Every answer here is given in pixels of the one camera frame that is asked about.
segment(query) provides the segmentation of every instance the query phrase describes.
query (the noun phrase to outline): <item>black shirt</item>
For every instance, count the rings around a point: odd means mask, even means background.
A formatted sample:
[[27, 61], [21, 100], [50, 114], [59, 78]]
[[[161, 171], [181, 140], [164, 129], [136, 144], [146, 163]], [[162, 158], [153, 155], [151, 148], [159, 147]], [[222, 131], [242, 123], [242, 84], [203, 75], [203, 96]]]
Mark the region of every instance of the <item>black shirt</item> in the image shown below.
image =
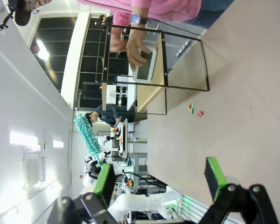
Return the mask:
[[103, 111], [103, 105], [100, 105], [96, 108], [95, 112], [98, 113], [98, 117], [111, 125], [112, 127], [116, 124], [116, 118], [121, 117], [121, 121], [123, 122], [127, 119], [128, 123], [132, 123], [135, 118], [135, 109], [131, 107], [129, 111], [126, 110], [126, 106], [118, 106], [115, 104], [107, 104], [106, 111]]

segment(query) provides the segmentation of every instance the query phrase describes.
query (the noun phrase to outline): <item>screw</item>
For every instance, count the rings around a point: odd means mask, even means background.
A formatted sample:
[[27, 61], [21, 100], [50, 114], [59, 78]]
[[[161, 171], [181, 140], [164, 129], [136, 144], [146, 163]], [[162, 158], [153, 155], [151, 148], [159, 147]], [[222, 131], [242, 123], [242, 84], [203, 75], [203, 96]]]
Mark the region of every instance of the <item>screw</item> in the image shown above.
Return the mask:
[[234, 185], [230, 185], [230, 186], [228, 187], [228, 190], [229, 190], [229, 191], [234, 191], [234, 190], [235, 190], [235, 186], [234, 186]]
[[91, 195], [87, 195], [87, 196], [85, 197], [85, 199], [86, 199], [87, 201], [89, 201], [89, 200], [91, 199]]
[[253, 188], [253, 191], [254, 191], [255, 193], [259, 192], [259, 191], [260, 191], [259, 186], [255, 186], [255, 187]]

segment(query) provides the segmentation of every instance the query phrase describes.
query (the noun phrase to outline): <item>white device with green screen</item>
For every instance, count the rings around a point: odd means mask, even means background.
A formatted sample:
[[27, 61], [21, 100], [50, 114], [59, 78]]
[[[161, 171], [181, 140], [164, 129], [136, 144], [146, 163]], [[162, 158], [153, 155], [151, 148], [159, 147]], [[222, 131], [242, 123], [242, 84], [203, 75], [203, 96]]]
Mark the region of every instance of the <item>white device with green screen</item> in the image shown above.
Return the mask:
[[157, 51], [154, 47], [145, 45], [151, 52], [145, 53], [139, 49], [139, 53], [142, 57], [147, 59], [146, 63], [143, 63], [142, 67], [136, 66], [136, 70], [133, 71], [133, 80], [137, 83], [148, 83], [151, 81], [154, 71], [154, 63], [157, 55]]

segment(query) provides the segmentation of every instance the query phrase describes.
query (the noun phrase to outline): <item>pink shirt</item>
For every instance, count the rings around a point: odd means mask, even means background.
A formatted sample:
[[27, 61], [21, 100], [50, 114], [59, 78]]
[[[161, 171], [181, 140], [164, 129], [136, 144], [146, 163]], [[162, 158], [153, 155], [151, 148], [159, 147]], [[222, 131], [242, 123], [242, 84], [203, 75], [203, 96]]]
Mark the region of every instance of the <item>pink shirt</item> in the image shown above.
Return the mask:
[[114, 25], [129, 25], [132, 7], [149, 8], [148, 17], [183, 22], [197, 17], [202, 0], [77, 0], [113, 11]]

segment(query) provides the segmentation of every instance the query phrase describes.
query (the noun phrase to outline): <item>smartwatch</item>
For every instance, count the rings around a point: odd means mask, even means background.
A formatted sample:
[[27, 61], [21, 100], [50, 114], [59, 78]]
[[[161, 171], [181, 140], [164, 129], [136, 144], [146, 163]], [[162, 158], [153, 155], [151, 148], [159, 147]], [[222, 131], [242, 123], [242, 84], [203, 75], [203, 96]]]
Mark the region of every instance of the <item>smartwatch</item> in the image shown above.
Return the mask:
[[145, 25], [147, 22], [147, 18], [142, 18], [138, 14], [131, 14], [130, 15], [130, 23], [131, 24], [137, 24], [137, 25]]

